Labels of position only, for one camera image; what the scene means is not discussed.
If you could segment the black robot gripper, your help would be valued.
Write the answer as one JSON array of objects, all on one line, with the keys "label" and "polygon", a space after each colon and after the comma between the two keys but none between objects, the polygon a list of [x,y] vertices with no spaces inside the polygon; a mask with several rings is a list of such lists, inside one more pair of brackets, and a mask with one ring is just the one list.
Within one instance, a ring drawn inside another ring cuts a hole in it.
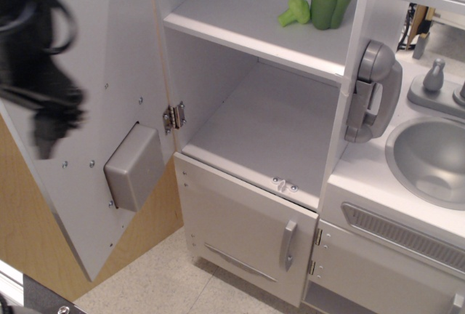
[{"label": "black robot gripper", "polygon": [[65,43],[54,47],[51,20],[1,20],[1,97],[37,110],[33,143],[39,159],[50,159],[55,144],[78,129],[86,115],[83,90],[52,59],[76,35],[76,23],[70,21]]}]

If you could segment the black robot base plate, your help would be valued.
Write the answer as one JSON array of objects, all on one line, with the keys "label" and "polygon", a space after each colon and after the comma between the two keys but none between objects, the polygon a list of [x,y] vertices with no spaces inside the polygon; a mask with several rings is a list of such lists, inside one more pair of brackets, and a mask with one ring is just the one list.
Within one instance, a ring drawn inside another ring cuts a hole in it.
[{"label": "black robot base plate", "polygon": [[86,313],[86,311],[1,261],[1,313]]}]

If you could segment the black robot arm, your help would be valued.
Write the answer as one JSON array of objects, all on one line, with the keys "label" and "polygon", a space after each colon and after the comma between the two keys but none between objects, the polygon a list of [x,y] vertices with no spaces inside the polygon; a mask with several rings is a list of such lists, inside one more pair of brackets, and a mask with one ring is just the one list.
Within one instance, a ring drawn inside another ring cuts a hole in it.
[{"label": "black robot arm", "polygon": [[34,111],[32,138],[42,160],[84,113],[83,91],[52,59],[77,33],[60,0],[1,0],[1,98]]}]

